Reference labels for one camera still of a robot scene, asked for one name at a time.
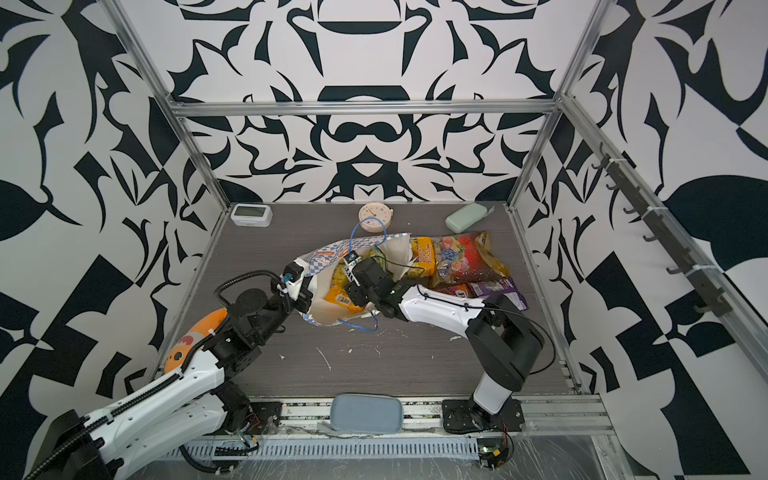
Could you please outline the white digital clock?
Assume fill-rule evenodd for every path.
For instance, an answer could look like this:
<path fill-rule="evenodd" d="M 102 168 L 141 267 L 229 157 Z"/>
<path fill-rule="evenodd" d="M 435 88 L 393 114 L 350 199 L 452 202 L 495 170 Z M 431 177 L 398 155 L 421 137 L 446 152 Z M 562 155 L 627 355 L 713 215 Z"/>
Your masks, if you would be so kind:
<path fill-rule="evenodd" d="M 273 210 L 266 204 L 237 203 L 230 218 L 238 227 L 267 228 L 272 222 Z"/>

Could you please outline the mint green case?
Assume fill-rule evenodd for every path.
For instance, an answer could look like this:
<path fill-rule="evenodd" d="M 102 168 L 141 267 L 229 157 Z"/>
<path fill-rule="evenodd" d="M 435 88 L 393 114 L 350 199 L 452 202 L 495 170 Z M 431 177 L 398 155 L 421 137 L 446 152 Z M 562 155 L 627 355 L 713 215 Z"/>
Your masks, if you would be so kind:
<path fill-rule="evenodd" d="M 487 217 L 493 208 L 470 203 L 459 208 L 445 219 L 445 226 L 453 233 L 460 234 Z"/>

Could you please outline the orange plush toy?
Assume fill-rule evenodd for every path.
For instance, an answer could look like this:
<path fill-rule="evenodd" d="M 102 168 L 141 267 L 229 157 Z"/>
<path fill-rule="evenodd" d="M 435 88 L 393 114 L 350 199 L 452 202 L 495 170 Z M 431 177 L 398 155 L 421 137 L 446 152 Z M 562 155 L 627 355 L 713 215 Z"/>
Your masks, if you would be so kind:
<path fill-rule="evenodd" d="M 227 316 L 227 310 L 220 308 L 211 312 L 196 322 L 186 333 L 184 333 L 176 344 L 170 349 L 165 358 L 164 373 L 180 367 L 190 356 L 192 348 L 211 335 L 223 323 Z"/>

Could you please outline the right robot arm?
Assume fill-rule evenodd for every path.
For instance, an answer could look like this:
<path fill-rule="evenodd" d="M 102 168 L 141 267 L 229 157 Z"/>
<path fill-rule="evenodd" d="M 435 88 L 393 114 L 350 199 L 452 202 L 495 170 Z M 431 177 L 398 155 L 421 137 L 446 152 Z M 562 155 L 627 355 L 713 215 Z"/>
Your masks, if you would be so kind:
<path fill-rule="evenodd" d="M 551 340 L 505 295 L 460 298 L 423 287 L 416 279 L 396 281 L 373 259 L 354 253 L 342 260 L 347 295 L 376 315 L 428 324 L 466 339 L 483 375 L 467 400 L 442 402 L 443 429 L 450 434 L 519 431 L 524 423 L 518 400 L 536 361 Z"/>

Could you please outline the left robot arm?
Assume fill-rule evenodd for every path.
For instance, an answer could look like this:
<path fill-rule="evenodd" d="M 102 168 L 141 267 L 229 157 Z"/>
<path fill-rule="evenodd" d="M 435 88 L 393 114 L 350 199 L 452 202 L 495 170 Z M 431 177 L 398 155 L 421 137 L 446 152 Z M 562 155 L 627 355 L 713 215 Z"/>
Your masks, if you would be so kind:
<path fill-rule="evenodd" d="M 235 377 L 303 303 L 304 269 L 255 270 L 218 286 L 224 317 L 176 367 L 85 416 L 54 420 L 30 479 L 127 479 L 171 450 L 219 430 L 243 428 L 251 402 Z"/>

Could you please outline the orange snack pack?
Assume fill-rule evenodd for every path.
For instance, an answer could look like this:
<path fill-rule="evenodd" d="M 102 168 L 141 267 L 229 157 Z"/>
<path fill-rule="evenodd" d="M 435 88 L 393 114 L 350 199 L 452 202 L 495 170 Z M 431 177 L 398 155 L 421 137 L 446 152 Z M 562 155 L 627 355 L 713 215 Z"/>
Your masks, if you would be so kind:
<path fill-rule="evenodd" d="M 478 297 L 478 294 L 476 293 L 471 283 L 446 286 L 444 288 L 437 289 L 437 292 L 458 298 L 472 299 Z"/>

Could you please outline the grey-blue pouch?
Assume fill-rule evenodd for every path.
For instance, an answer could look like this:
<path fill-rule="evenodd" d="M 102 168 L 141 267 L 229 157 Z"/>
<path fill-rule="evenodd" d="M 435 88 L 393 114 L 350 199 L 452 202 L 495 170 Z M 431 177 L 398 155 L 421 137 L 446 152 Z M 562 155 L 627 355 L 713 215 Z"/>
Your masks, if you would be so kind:
<path fill-rule="evenodd" d="M 334 430 L 343 433 L 395 434 L 403 427 L 404 410 L 395 397 L 345 393 L 333 399 L 329 420 Z"/>

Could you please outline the yellow mango candy bag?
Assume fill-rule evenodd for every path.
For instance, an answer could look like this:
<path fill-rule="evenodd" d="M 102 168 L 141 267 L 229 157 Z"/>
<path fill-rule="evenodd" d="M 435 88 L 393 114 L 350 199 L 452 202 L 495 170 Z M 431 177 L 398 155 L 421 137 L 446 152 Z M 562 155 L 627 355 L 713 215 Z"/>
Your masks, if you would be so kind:
<path fill-rule="evenodd" d="M 405 278 L 429 278 L 436 270 L 433 241 L 430 237 L 414 237 L 411 243 L 411 260 Z"/>

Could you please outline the purple snack pack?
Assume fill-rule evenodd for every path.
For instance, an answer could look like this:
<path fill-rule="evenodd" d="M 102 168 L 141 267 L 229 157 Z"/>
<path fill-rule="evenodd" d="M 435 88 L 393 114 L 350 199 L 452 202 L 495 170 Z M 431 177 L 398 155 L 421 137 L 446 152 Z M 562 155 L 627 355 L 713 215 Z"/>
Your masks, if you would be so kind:
<path fill-rule="evenodd" d="M 509 278 L 470 282 L 469 287 L 474 292 L 476 298 L 485 298 L 495 294 L 501 294 L 507 297 L 519 310 L 525 311 L 529 308 L 525 297 Z"/>

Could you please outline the wall hook rack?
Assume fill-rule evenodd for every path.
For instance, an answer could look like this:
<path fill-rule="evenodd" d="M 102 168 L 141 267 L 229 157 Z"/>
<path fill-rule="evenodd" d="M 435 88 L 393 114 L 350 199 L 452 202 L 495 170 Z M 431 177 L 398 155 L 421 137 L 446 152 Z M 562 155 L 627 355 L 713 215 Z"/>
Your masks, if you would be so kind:
<path fill-rule="evenodd" d="M 722 281 L 717 279 L 718 268 L 697 252 L 693 240 L 688 237 L 671 211 L 650 190 L 625 158 L 615 158 L 599 147 L 599 163 L 594 167 L 604 171 L 612 180 L 611 191 L 619 191 L 630 206 L 624 212 L 633 216 L 648 228 L 650 233 L 643 239 L 658 243 L 673 262 L 666 269 L 670 275 L 682 275 L 701 298 L 694 306 L 698 313 L 712 313 L 723 317 L 734 311 L 726 298 Z"/>

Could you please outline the red fruit snack bag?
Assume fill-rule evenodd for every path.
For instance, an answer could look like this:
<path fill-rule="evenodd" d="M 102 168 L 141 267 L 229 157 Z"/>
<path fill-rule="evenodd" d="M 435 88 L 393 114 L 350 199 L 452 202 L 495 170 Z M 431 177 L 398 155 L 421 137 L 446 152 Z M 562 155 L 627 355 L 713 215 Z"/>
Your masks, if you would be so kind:
<path fill-rule="evenodd" d="M 493 255 L 487 231 L 432 237 L 431 241 L 435 273 L 429 285 L 433 289 L 510 276 L 507 266 Z"/>

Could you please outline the blue checkered paper bag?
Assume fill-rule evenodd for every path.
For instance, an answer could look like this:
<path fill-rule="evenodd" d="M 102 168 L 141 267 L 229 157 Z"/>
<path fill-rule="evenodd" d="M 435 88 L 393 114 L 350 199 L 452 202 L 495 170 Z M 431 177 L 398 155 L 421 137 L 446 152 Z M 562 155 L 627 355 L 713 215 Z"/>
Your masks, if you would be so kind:
<path fill-rule="evenodd" d="M 411 235 L 383 232 L 362 237 L 354 228 L 352 235 L 301 257 L 306 267 L 312 294 L 302 319 L 315 326 L 349 325 L 360 329 L 361 321 L 371 316 L 372 303 L 356 305 L 349 296 L 359 285 L 352 270 L 360 262 L 373 259 L 394 279 L 401 279 L 411 264 Z"/>

